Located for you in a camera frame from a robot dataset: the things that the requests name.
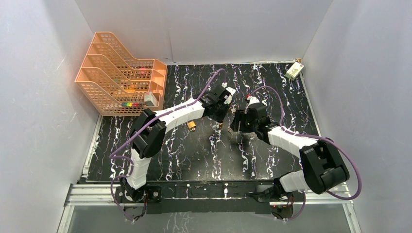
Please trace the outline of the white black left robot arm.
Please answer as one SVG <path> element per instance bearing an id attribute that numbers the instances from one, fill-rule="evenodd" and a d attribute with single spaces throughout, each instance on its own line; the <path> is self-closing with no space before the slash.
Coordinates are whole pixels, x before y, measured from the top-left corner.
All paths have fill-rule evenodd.
<path id="1" fill-rule="evenodd" d="M 143 200 L 151 158 L 160 152 L 166 133 L 204 117 L 222 123 L 235 93 L 234 88 L 219 85 L 176 106 L 155 112 L 145 109 L 140 114 L 132 126 L 131 134 L 138 136 L 132 141 L 131 164 L 126 177 L 120 179 L 129 200 Z"/>

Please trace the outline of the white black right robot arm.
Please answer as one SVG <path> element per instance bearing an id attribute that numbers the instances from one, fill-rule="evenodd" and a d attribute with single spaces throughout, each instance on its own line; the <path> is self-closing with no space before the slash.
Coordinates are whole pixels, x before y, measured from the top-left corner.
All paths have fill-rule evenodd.
<path id="1" fill-rule="evenodd" d="M 255 133 L 258 139 L 300 159 L 300 171 L 275 178 L 273 186 L 263 191 L 280 201 L 286 201 L 294 191 L 310 189 L 322 194 L 350 177 L 342 156 L 330 142 L 286 132 L 278 123 L 271 121 L 262 103 L 253 103 L 245 110 L 237 110 L 230 129 L 233 132 Z"/>

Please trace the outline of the small brass padlock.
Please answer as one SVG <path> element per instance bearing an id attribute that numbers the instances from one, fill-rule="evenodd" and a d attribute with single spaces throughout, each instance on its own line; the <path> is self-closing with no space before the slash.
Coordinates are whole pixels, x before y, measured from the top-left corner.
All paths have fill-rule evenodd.
<path id="1" fill-rule="evenodd" d="M 193 131 L 196 130 L 196 124 L 195 124 L 194 121 L 188 122 L 188 123 L 187 123 L 187 127 L 188 127 L 188 129 L 189 129 L 191 132 L 193 132 Z"/>

